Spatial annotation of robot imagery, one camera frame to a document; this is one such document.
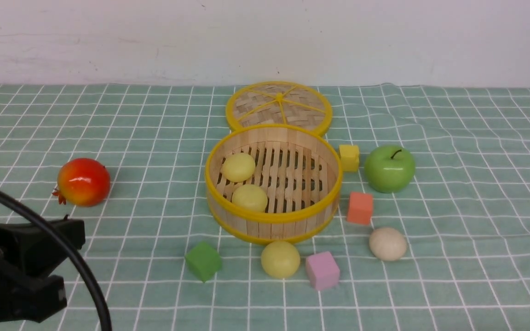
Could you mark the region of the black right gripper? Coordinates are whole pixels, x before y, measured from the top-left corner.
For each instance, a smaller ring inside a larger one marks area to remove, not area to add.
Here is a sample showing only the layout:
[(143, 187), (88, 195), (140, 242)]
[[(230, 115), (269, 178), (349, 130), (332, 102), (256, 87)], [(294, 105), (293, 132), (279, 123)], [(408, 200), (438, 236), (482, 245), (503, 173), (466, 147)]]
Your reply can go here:
[[(66, 215), (50, 225), (74, 249), (84, 245), (84, 221)], [(64, 279), (50, 275), (67, 258), (65, 249), (36, 225), (0, 224), (0, 322), (41, 323), (66, 308)]]

